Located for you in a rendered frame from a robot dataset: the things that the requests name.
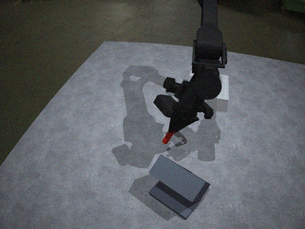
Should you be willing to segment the dark red square peg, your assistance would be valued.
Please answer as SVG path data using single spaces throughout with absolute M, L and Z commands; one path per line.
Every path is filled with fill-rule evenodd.
M 176 131 L 176 130 L 175 130 Z M 164 139 L 163 139 L 163 143 L 164 144 L 167 144 L 169 141 L 170 141 L 170 139 L 172 138 L 172 136 L 173 136 L 173 134 L 175 133 L 175 131 L 174 132 L 172 132 L 171 134 L 169 133 L 169 131 L 168 131 L 168 133 L 166 134 L 166 136 L 164 137 Z

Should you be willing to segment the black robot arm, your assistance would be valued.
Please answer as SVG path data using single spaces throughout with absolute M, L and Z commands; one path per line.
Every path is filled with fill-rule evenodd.
M 219 0 L 197 0 L 202 8 L 201 27 L 193 40 L 192 73 L 196 94 L 205 100 L 217 97 L 222 89 L 218 68 L 227 64 L 227 47 L 223 43 L 223 35 L 218 24 Z M 219 61 L 221 57 L 221 61 Z M 174 93 L 176 98 L 186 89 L 184 84 L 176 83 L 174 78 L 167 77 L 163 87 L 166 92 Z

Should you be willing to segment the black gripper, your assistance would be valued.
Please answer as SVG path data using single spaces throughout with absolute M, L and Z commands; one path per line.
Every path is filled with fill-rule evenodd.
M 157 95 L 154 104 L 164 114 L 171 118 L 169 125 L 169 133 L 177 133 L 188 125 L 199 121 L 197 112 L 203 112 L 205 119 L 211 119 L 214 115 L 214 110 L 200 98 L 194 89 L 192 80 L 185 81 L 187 87 L 183 94 L 179 95 L 179 102 L 175 101 L 171 95 Z

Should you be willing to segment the grey sloped panel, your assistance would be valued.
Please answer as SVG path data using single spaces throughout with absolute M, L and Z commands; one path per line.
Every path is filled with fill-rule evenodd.
M 210 186 L 210 183 L 161 154 L 149 174 L 159 180 L 149 195 L 185 220 Z

